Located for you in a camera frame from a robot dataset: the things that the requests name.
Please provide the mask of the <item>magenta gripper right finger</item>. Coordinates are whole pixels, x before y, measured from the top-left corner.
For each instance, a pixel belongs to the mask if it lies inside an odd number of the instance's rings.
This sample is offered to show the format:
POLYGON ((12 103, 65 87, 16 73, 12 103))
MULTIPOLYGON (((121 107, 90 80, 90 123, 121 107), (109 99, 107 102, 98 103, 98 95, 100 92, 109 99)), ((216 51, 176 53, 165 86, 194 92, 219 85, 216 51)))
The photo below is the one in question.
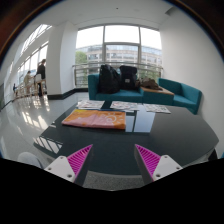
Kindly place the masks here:
POLYGON ((138 144, 135 145, 134 156, 145 184, 152 183, 182 169, 170 156, 160 156, 138 144))

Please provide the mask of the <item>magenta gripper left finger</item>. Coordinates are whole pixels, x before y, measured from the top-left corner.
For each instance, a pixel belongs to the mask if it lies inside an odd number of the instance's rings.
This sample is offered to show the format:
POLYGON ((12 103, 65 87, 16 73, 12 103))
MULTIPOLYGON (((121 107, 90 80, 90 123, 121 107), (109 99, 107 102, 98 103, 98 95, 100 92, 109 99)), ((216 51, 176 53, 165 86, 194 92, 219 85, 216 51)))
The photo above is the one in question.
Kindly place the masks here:
POLYGON ((59 156, 45 168, 45 171, 72 183, 83 183, 92 158, 92 147, 93 145, 88 145, 68 157, 59 156))

